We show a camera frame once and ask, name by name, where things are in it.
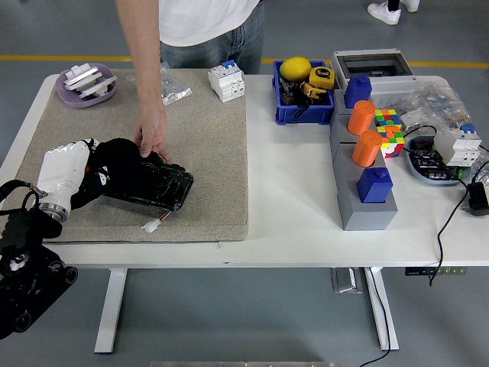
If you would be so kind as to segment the person's right hand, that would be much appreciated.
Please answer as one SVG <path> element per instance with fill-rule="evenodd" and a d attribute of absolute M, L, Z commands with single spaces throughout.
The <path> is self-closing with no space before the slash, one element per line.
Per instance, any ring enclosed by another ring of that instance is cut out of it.
<path fill-rule="evenodd" d="M 147 158 L 151 152 L 157 153 L 165 163 L 170 162 L 166 149 L 167 110 L 164 105 L 141 105 L 136 120 L 132 141 L 138 146 L 140 155 Z"/>

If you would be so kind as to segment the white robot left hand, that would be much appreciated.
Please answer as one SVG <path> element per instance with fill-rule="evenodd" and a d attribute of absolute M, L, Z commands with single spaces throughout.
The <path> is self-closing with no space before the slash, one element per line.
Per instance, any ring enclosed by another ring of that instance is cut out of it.
<path fill-rule="evenodd" d="M 79 191 L 89 153 L 98 145 L 99 141 L 88 138 L 45 153 L 37 187 L 47 195 L 40 199 L 40 208 L 51 209 L 63 216 L 70 214 L 71 197 Z"/>

